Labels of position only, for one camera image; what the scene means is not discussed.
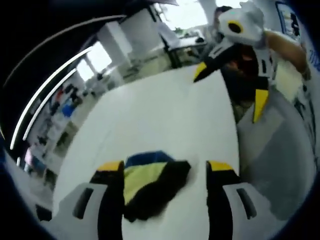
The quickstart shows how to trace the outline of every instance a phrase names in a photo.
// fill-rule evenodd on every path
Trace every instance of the white wall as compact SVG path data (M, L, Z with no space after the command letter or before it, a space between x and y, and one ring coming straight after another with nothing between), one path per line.
M282 33L276 0L251 0L264 14L264 27Z
M146 9L125 20L120 27L131 44L135 57L143 56L159 46L163 47L156 23Z
M215 0L198 0L198 2L201 4L204 10L208 24L209 25L213 24L214 12L217 8L216 1Z
M97 38L101 42L106 52L109 54L112 60L112 66L117 66L127 60L127 57L123 54L117 41L114 39L110 30L106 26L103 26L100 29L100 31L97 33Z
M122 28L120 27L117 21L108 22L106 27L109 29L109 32L119 45L120 50L122 53L127 56L129 53L132 52L132 46L128 39L126 38L125 33L123 32Z

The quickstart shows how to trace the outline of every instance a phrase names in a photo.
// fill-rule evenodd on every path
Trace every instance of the desk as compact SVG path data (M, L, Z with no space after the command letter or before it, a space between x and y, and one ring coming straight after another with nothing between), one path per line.
M196 39L198 39L198 38L199 38L198 36L181 38L179 40L178 44L168 47L167 54L169 55L172 68L176 69L176 68L182 67L182 63L181 63L180 58L177 54L178 50L186 49L186 48L201 47L201 46L205 46L207 44L206 41L196 42Z
M68 149L53 193L59 202L108 161L162 150L177 160L217 160L239 173L236 123L220 71L197 84L197 66L174 69L106 92Z
M191 48L191 47L199 47L199 46L204 46L207 44L206 41L204 42L196 42L198 39L198 36L192 36L192 37L185 37L185 38L180 38L180 41L177 45L169 47L169 51L173 50L179 50L179 49L185 49L185 48Z

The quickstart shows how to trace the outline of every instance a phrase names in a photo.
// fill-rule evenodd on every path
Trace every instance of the ceiling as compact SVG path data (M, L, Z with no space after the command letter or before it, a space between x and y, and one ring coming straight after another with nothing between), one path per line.
M155 0L153 2L175 2ZM2 27L1 86L19 61L35 46L53 34L92 18L114 15L130 16L146 6L143 0L37 0L8 1L3 6L7 22ZM96 22L64 33L46 43L31 54L17 68L0 92L0 126L8 147L22 111L41 84L63 63L84 48L84 43L106 22ZM53 86L66 75L62 71L44 89L45 96ZM22 123L24 129L29 123L27 116ZM21 148L24 130L20 131L16 144Z

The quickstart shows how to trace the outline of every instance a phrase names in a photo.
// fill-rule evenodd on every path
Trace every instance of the black stripe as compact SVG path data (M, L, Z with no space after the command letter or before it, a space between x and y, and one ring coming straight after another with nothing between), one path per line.
M239 177L233 170L212 171L211 165L207 163L206 187L208 197L206 204L210 222L209 240L232 239L232 211L223 185L235 184L239 181Z
M251 198L247 194L246 190L243 188L239 188L236 190L236 192L238 193L238 195L242 201L242 204L243 204L243 207L245 210L245 214L246 214L246 218L251 219L251 218L254 218L255 216L257 216L257 210L255 208L255 205L251 201Z
M267 72L266 62L265 60L261 60L262 63L262 72L265 74Z
M98 215L98 239L123 240L121 221L124 212L124 163L109 182L102 197Z
M73 209L73 216L77 219L83 219L85 215L85 211L90 200L90 197L94 190L92 188L86 188L78 199L75 207Z

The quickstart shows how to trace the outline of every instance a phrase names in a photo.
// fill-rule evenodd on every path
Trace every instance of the blue fabric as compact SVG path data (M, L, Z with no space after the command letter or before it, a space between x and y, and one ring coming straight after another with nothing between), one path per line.
M144 152L138 153L136 155L128 157L124 168L128 168L131 166L138 166L138 165L147 165L153 163L167 163L173 162L170 156L165 154L163 151L151 151L151 152Z
M32 165L39 173L43 174L46 170L46 165L44 165L38 158L35 156L32 158Z
M62 108L62 113L65 117L70 118L72 113L75 111L75 108L66 104L63 108Z

